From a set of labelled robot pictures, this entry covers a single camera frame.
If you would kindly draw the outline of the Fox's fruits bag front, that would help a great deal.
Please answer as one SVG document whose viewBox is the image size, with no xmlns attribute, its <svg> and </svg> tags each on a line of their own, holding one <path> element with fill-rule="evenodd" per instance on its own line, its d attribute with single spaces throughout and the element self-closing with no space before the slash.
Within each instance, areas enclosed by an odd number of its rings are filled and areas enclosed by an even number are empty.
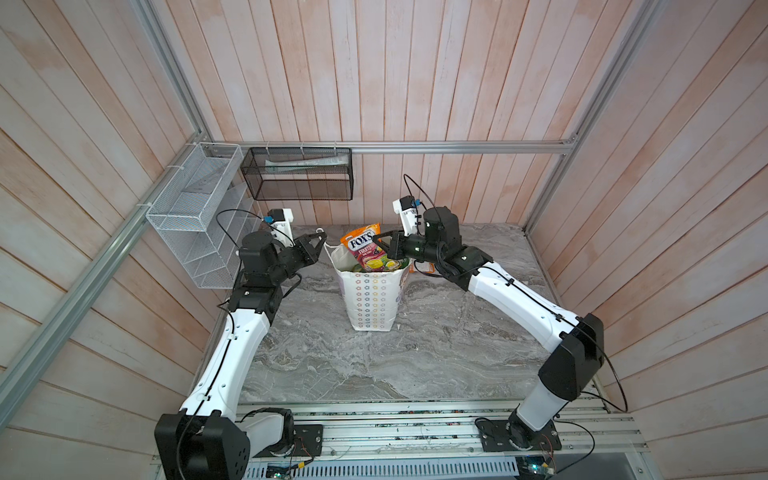
<svg viewBox="0 0 768 480">
<path fill-rule="evenodd" d="M 341 238 L 342 245 L 366 272 L 391 272 L 402 268 L 402 262 L 393 260 L 379 247 L 373 237 L 381 234 L 379 223 L 357 228 Z"/>
</svg>

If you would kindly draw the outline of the white printed paper bag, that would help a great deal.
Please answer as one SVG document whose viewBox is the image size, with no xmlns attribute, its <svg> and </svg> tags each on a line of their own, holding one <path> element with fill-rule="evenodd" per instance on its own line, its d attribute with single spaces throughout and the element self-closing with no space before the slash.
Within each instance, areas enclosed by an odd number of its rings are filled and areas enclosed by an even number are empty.
<svg viewBox="0 0 768 480">
<path fill-rule="evenodd" d="M 356 331 L 390 331 L 411 265 L 389 272 L 357 272 L 353 268 L 359 264 L 343 245 L 325 245 L 324 249 L 338 279 L 352 328 Z"/>
</svg>

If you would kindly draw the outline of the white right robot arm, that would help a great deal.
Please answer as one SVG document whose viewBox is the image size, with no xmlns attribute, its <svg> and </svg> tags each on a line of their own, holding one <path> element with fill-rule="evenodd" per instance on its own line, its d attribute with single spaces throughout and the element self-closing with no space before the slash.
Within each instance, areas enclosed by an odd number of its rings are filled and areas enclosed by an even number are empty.
<svg viewBox="0 0 768 480">
<path fill-rule="evenodd" d="M 439 276 L 486 300 L 522 326 L 547 350 L 533 390 L 505 422 L 506 443 L 521 451 L 568 403 L 576 400 L 606 360 L 604 325 L 548 301 L 506 272 L 481 249 L 463 243 L 459 220 L 446 207 L 418 213 L 419 202 L 405 196 L 393 202 L 402 228 L 373 237 L 392 259 L 432 264 Z"/>
</svg>

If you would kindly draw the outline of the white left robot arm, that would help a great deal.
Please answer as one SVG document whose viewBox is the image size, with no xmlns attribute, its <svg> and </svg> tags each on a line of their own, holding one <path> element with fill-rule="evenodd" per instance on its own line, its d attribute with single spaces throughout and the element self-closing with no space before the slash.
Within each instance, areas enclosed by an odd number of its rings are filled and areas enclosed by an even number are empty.
<svg viewBox="0 0 768 480">
<path fill-rule="evenodd" d="M 266 231 L 245 236 L 216 349 L 180 410 L 162 415 L 154 430 L 166 478 L 240 479 L 253 456 L 292 453 L 290 410 L 260 407 L 239 417 L 237 408 L 253 357 L 287 294 L 283 283 L 315 264 L 325 242 L 324 231 L 287 243 Z"/>
</svg>

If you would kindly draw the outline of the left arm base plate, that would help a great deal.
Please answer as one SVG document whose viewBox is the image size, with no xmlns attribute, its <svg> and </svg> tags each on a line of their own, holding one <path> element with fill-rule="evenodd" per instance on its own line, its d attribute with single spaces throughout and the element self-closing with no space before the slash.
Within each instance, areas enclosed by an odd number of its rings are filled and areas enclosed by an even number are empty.
<svg viewBox="0 0 768 480">
<path fill-rule="evenodd" d="M 288 459 L 291 455 L 318 457 L 321 455 L 324 426 L 319 423 L 299 424 L 293 428 L 292 446 L 270 446 L 252 452 L 251 458 Z"/>
</svg>

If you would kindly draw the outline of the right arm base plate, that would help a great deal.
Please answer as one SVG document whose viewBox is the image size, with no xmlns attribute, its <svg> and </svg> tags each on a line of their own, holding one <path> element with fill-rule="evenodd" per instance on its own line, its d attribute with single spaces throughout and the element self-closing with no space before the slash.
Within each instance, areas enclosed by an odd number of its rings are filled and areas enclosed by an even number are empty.
<svg viewBox="0 0 768 480">
<path fill-rule="evenodd" d="M 537 432 L 525 424 L 509 419 L 491 420 L 486 417 L 474 419 L 484 452 L 532 452 L 533 450 L 559 451 L 562 449 L 560 435 L 550 420 Z"/>
</svg>

